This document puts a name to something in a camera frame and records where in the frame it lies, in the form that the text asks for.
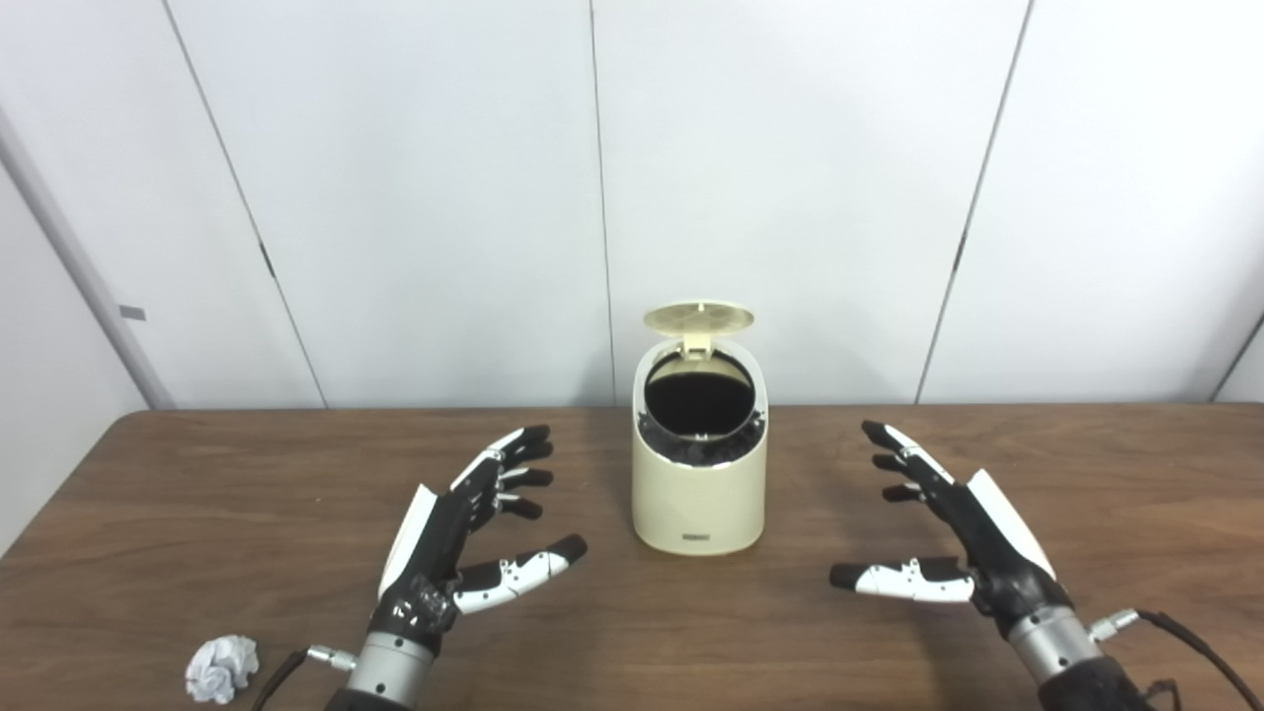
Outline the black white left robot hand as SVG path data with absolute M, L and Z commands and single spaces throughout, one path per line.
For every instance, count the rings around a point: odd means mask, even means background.
M 551 485 L 552 472 L 532 462 L 552 450 L 547 425 L 520 428 L 474 455 L 447 490 L 418 486 L 387 557 L 367 633 L 398 638 L 437 657 L 458 617 L 509 603 L 586 555 L 586 541 L 573 534 L 517 555 L 461 563 L 469 536 L 498 514 L 541 517 L 544 509 L 518 490 Z

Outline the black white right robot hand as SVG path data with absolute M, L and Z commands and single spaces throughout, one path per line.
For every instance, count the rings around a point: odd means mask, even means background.
M 828 576 L 832 587 L 916 602 L 973 603 L 1002 636 L 1047 607 L 1074 607 L 1036 536 L 985 469 L 958 481 L 897 428 L 865 420 L 861 429 L 882 449 L 873 466 L 908 478 L 886 487 L 884 500 L 930 509 L 957 536 L 964 563 L 954 555 L 836 563 Z

